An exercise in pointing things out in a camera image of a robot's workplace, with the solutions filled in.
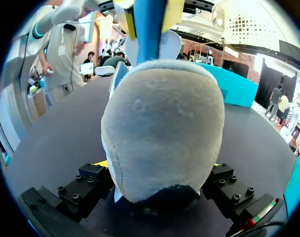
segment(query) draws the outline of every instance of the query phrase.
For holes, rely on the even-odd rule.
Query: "gray t-shirt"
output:
[[[283,95],[283,93],[278,88],[273,89],[273,96],[272,96],[272,103],[277,104],[279,101],[279,98]]]
[[[116,68],[119,62],[125,62],[125,59],[121,56],[113,56],[111,58],[108,58],[103,64],[103,66],[112,66]]]
[[[74,44],[85,35],[85,29],[80,24],[74,24],[76,30],[63,29],[59,24],[51,30],[50,41],[47,47],[46,60],[54,68],[50,77],[44,78],[44,87],[51,90],[68,83],[84,85],[78,60],[73,56]]]

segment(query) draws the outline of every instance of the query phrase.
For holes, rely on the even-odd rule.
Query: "ceiling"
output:
[[[210,0],[215,13],[203,11],[196,15],[183,13],[182,21],[172,29],[204,37],[212,41],[225,38],[228,44],[246,44],[280,51],[279,41],[300,48],[300,31],[272,1]],[[222,18],[223,24],[217,24]]]

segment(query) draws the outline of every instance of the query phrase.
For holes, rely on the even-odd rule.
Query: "monitor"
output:
[[[94,62],[80,64],[80,73],[88,75],[94,73]]]

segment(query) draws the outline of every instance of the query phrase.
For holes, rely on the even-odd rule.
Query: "black metal mount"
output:
[[[269,221],[283,200],[264,194],[254,197],[255,188],[246,186],[225,163],[214,166],[202,186],[203,194],[212,199],[225,218],[233,221],[227,237],[238,231]],[[45,187],[30,188],[19,198],[20,206],[41,236],[95,236],[104,234],[85,229],[78,222],[88,217],[100,199],[105,199],[114,186],[109,170],[87,163],[67,186],[57,188],[58,197]],[[263,237],[266,230],[245,235]]]
[[[274,198],[269,194],[264,194],[256,199],[254,197],[255,188],[240,182],[233,171],[234,169],[225,163],[215,165],[202,186],[205,197],[212,199],[223,216],[230,218],[234,223],[226,234],[227,237],[241,229],[266,223],[272,219],[284,202],[283,199]],[[260,218],[256,218],[257,222],[254,223],[252,219],[259,214]],[[266,230],[263,229],[261,233],[257,234],[259,234],[257,237],[266,236]]]
[[[79,175],[67,186],[57,188],[58,197],[45,187],[31,188],[21,195],[23,205],[36,211],[49,204],[75,222],[87,218],[100,199],[105,199],[114,183],[107,168],[87,163],[79,168]]]

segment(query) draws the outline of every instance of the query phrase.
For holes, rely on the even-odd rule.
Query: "teal box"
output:
[[[300,202],[300,155],[296,160],[284,197],[287,204],[287,212],[290,216],[297,207],[297,204]]]
[[[197,63],[209,71],[217,80],[226,104],[251,107],[258,85],[226,69]]]

